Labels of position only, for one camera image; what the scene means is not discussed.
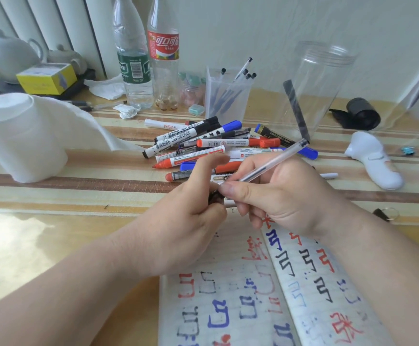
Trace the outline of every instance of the red handwriting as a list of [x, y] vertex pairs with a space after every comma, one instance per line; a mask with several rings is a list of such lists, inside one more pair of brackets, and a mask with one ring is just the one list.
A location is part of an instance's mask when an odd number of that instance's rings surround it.
[[259, 295], [270, 295], [271, 293], [273, 293], [275, 291], [275, 283], [274, 283], [274, 279], [272, 278], [272, 275], [269, 274], [269, 273], [259, 272], [259, 269], [258, 269], [257, 266], [256, 266], [256, 269], [257, 269], [257, 272], [259, 274], [259, 277], [268, 277], [269, 280], [270, 280], [270, 282], [272, 283], [271, 291], [269, 291], [269, 292], [260, 292], [260, 291], [257, 291], [256, 290], [256, 294], [259, 294]]
[[179, 283], [190, 285], [192, 287], [192, 292], [191, 293], [186, 293], [186, 294], [178, 294], [178, 298], [194, 297], [195, 296], [195, 285], [194, 285], [195, 279], [182, 280], [183, 278], [192, 278], [192, 273], [188, 273], [188, 274], [181, 273], [181, 274], [179, 274], [179, 279], [180, 279]]
[[266, 215], [266, 217], [264, 218], [263, 222], [265, 222], [265, 224], [267, 225], [267, 229], [270, 229], [271, 225], [270, 222], [275, 223], [274, 220], [272, 220], [269, 215]]
[[262, 242], [259, 238], [256, 238], [257, 243], [254, 243], [253, 238], [250, 236], [247, 240], [248, 243], [248, 251], [251, 253], [251, 257], [242, 257], [243, 260], [262, 260], [262, 257], [264, 259], [268, 260], [269, 258], [264, 254], [261, 245]]
[[331, 271], [331, 272], [333, 272], [334, 273], [334, 268], [333, 268], [333, 265], [331, 264], [331, 262], [328, 260], [328, 256], [327, 256], [327, 254], [326, 254], [326, 252], [325, 252], [325, 249], [320, 249], [320, 250], [317, 250], [317, 253], [319, 253], [319, 254], [323, 254], [322, 256], [320, 256], [319, 257], [319, 259], [320, 259], [320, 261], [322, 261], [322, 264], [324, 264], [324, 265], [328, 265], [329, 266], [329, 270]]
[[282, 311], [281, 306], [280, 306], [280, 299], [279, 298], [277, 298], [277, 297], [269, 297], [269, 301], [270, 301], [270, 304], [275, 305], [275, 306], [278, 306], [278, 310], [268, 309], [267, 312], [283, 314], [283, 311]]
[[300, 245], [300, 246], [302, 246], [302, 243], [301, 243], [301, 237], [299, 237], [299, 235], [298, 234], [294, 234], [294, 233], [291, 233], [290, 232], [290, 237], [291, 237], [291, 239], [292, 240], [294, 240], [294, 239], [298, 239], [298, 244]]
[[362, 330], [356, 330], [352, 326], [352, 322], [349, 320], [349, 317], [346, 315], [343, 315], [342, 313], [335, 312], [332, 315], [330, 315], [331, 318], [338, 318], [338, 321], [334, 322], [333, 328], [336, 334], [345, 333], [346, 339], [339, 339], [335, 341], [334, 343], [337, 344], [339, 342], [347, 342], [349, 344], [352, 343], [352, 340], [355, 339], [355, 333], [363, 334]]
[[222, 343], [214, 341], [213, 346], [230, 346], [230, 335], [225, 334], [220, 338], [220, 340], [222, 341]]

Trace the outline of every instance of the barcode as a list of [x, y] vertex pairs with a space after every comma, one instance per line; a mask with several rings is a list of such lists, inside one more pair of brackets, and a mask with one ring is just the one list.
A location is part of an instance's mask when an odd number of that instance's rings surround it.
[[144, 74], [142, 73], [142, 63], [137, 62], [133, 63], [131, 62], [131, 70], [132, 70], [132, 78], [133, 79], [143, 79]]
[[157, 149], [162, 149], [163, 147], [166, 147], [166, 146], [168, 146], [170, 144], [171, 144], [171, 141], [170, 140], [164, 140], [163, 142], [157, 144], [156, 145], [156, 148]]

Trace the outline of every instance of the forearm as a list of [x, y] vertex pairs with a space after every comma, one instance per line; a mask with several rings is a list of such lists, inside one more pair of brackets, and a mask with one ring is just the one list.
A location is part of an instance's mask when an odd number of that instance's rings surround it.
[[354, 208], [354, 228], [324, 239], [397, 345], [419, 344], [419, 246], [394, 226]]
[[97, 240], [0, 301], [0, 345], [89, 345], [134, 286]]

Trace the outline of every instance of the red bottle label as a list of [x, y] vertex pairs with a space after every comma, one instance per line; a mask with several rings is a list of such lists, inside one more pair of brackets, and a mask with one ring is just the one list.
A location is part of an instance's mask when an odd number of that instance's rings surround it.
[[160, 34], [149, 31], [150, 58], [179, 59], [179, 34]]

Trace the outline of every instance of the desk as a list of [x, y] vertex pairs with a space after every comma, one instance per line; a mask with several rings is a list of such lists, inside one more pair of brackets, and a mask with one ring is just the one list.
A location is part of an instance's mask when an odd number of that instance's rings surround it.
[[[94, 103], [104, 100], [83, 92], [77, 99]], [[276, 94], [253, 90], [245, 126], [269, 120], [275, 110]], [[336, 109], [346, 100], [337, 99]], [[400, 212], [399, 228], [419, 243], [419, 149], [413, 158], [403, 157], [400, 147], [419, 147], [419, 122], [399, 117], [388, 102], [374, 102], [386, 118], [376, 136], [405, 176], [407, 185], [399, 192], [382, 192], [369, 180], [363, 166], [346, 158], [344, 150], [352, 131], [343, 130], [326, 116], [312, 147], [320, 158], [312, 162], [321, 173], [338, 172], [330, 183], [363, 208], [394, 207]], [[184, 110], [141, 112], [133, 120], [121, 120], [107, 109], [92, 114], [117, 137], [148, 147], [164, 130], [148, 129], [145, 118], [163, 121], [194, 119]], [[21, 185], [0, 168], [0, 298], [25, 284], [81, 245], [111, 233], [137, 216], [175, 187], [165, 181], [167, 170], [154, 170], [154, 160], [131, 152], [100, 153], [69, 151], [69, 161], [57, 177]], [[158, 327], [158, 278], [138, 285], [114, 311], [94, 345], [156, 345]]]

